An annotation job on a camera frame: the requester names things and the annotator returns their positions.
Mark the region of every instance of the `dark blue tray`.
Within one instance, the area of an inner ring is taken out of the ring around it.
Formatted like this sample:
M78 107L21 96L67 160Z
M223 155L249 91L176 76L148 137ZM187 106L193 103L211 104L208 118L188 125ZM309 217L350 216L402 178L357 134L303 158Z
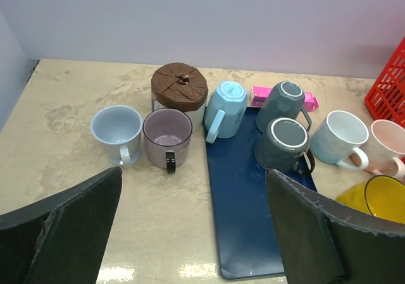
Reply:
M258 112L259 108L246 109L236 136L206 143L220 273L226 280L284 275L265 170L254 158L261 135L254 122ZM300 165L308 168L304 158ZM310 176L287 175L316 191Z

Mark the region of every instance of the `white wall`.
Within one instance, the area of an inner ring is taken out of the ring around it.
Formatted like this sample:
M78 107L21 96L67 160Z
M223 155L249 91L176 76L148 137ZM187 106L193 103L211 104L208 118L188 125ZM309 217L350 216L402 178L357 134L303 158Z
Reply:
M0 131L27 84L31 62L22 51L0 8Z
M0 0L31 58L375 77L405 0Z

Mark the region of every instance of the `gray mug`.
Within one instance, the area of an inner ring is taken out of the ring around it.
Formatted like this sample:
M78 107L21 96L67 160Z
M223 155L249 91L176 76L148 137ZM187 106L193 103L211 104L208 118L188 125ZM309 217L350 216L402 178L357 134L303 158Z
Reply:
M315 168L315 159L310 151L307 152L308 148L309 135L302 124L291 118L277 118L267 125L254 156L264 169L277 169L282 173L295 170L310 175ZM309 171L298 165L303 154L307 155L310 163Z
M190 118L177 109L158 109L144 121L147 158L153 165L166 168L167 173L186 160L192 133Z
M104 108L93 117L90 129L112 163L130 166L140 158L142 117L135 109L122 105Z
M295 120L300 112L308 122L307 131L312 121L304 108L305 93L296 83L284 81L276 84L263 103L257 117L256 126L264 133L267 125L275 118L292 118Z

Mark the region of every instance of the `brown lid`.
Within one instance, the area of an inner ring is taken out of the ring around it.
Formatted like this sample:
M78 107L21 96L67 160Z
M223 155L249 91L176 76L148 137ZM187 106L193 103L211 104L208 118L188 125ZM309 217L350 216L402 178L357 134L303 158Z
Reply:
M158 102L183 112L200 108L208 95L207 80L201 72L183 63L160 67L153 73L151 84Z

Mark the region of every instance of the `white container with brown lid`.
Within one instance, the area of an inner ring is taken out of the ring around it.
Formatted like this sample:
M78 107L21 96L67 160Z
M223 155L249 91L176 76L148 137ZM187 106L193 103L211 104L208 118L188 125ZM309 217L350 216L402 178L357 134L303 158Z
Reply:
M183 63L170 63L157 69L151 79L152 111L173 108L183 111L200 128L208 96L207 80L201 72Z

